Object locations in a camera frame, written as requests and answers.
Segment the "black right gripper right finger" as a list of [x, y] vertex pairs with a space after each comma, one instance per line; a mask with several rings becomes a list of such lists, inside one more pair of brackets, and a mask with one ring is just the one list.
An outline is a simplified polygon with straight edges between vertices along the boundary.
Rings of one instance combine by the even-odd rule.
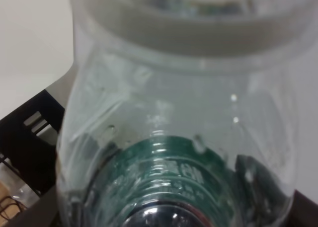
[[287, 227], [318, 227], [318, 205], [296, 191]]

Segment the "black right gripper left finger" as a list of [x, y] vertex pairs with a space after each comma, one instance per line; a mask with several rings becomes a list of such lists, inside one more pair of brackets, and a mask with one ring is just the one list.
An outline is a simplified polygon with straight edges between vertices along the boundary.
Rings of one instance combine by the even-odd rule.
[[10, 227], [52, 227], [58, 216], [56, 186], [45, 193], [32, 207], [9, 221]]

